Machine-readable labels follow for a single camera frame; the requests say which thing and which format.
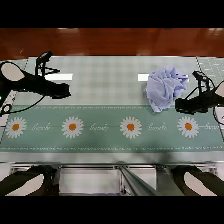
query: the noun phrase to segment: daisy print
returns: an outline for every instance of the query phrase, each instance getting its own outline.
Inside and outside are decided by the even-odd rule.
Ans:
[[[182,117],[179,119],[177,127],[179,131],[182,131],[182,135],[184,135],[186,138],[194,138],[199,133],[199,127],[194,118],[186,116]]]
[[[123,135],[130,139],[139,136],[141,134],[140,131],[142,130],[140,121],[134,117],[126,117],[123,119],[120,127],[120,131],[123,132]]]
[[[6,126],[6,135],[8,138],[17,138],[26,130],[26,121],[22,117],[14,117]]]
[[[66,135],[66,138],[75,138],[82,134],[81,131],[83,130],[83,126],[83,121],[78,117],[69,117],[65,122],[63,122],[63,135]]]

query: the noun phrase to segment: orange flower center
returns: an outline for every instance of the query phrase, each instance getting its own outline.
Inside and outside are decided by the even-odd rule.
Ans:
[[[133,131],[135,129],[135,126],[133,124],[128,124],[127,128],[129,131]]]
[[[70,129],[71,131],[74,131],[74,130],[76,129],[76,124],[70,124],[70,125],[69,125],[69,129]]]
[[[192,129],[192,124],[186,123],[185,128],[190,131]]]
[[[17,131],[19,129],[19,124],[14,124],[13,126],[12,126],[12,130],[13,131]]]

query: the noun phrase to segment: green table runner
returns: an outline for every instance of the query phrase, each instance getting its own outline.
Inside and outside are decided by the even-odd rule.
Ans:
[[[18,110],[26,106],[15,106]],[[12,114],[2,152],[206,152],[222,151],[210,110],[160,114],[150,106],[36,106]]]

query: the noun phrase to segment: lavender fabric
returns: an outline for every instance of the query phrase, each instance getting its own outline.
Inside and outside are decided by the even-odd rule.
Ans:
[[[154,112],[167,109],[187,89],[188,76],[177,73],[174,66],[165,66],[149,75],[146,93]]]

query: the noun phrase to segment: wooden surface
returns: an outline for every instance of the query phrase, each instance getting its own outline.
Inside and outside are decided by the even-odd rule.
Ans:
[[[224,28],[0,28],[0,60],[54,55],[224,56]]]

